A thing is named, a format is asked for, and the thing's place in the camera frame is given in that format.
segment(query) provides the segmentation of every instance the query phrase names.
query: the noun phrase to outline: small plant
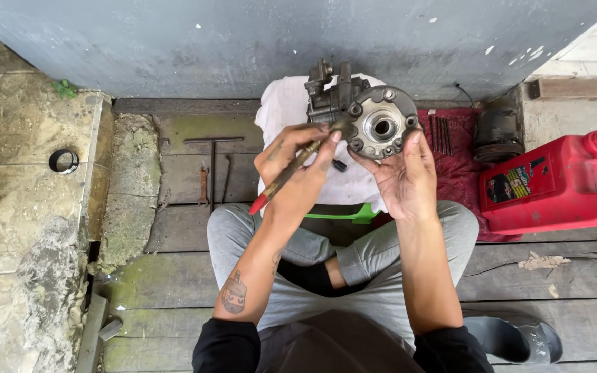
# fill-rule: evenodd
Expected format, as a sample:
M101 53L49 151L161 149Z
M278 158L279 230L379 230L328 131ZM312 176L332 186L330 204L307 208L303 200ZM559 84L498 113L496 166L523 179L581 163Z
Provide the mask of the small plant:
M59 91L59 98L61 99L64 99L64 97L68 99L78 97L78 94L75 93L75 86L69 86L66 79L62 79L61 83L52 82L52 87Z

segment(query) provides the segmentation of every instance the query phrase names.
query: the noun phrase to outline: hand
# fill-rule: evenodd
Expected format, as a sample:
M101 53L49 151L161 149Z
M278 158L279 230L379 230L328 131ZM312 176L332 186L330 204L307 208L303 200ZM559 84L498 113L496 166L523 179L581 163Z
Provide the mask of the hand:
M349 154L375 176L381 198L395 220L422 221L436 216L435 160L420 130L405 140L402 154L381 160Z
M313 164L300 168L271 199L264 211L264 219L278 221L280 226L296 230L319 197L341 136L340 131L329 136L328 123L289 126L255 157L255 168L264 184L269 185L296 157L300 147L313 140L324 140Z

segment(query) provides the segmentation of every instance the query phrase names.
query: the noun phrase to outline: bolt hole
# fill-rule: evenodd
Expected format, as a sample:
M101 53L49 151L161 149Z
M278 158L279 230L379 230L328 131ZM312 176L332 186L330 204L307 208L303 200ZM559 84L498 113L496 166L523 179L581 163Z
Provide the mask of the bolt hole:
M388 121L383 120L375 124L375 132L377 135L385 135L390 129L391 125L388 123Z

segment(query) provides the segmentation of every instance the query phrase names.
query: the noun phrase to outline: white cloth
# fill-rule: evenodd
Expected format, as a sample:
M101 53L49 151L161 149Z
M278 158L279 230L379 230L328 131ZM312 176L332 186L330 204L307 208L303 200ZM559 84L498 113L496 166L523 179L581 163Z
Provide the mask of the white cloth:
M355 76L368 79L370 86L385 85L384 82L371 76L355 74L352 77ZM326 88L333 85L336 79L337 76L333 76L332 83ZM271 82L264 91L261 96L261 107L255 117L255 124L264 132L264 149L273 142L285 126L308 121L306 114L309 102L308 91L303 85L307 81L308 76L287 76ZM306 161L305 165L310 165L314 157L316 157L315 154ZM352 205L370 202L372 211L387 212L374 177L349 156L345 141L340 141L338 144L335 158L348 166L347 171L342 173L334 167L328 169L328 179L322 187L317 203ZM265 187L260 178L257 195L260 195Z

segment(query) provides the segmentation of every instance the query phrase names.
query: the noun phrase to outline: forearm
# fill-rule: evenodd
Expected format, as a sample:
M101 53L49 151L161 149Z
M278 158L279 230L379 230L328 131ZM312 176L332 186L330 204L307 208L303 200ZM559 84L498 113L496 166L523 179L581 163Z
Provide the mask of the forearm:
M414 334L462 326L462 309L438 217L422 222L398 221L397 233L402 290Z
M265 215L259 230L220 289L214 318L259 323L269 302L282 250L295 230L287 224L273 222L271 214Z

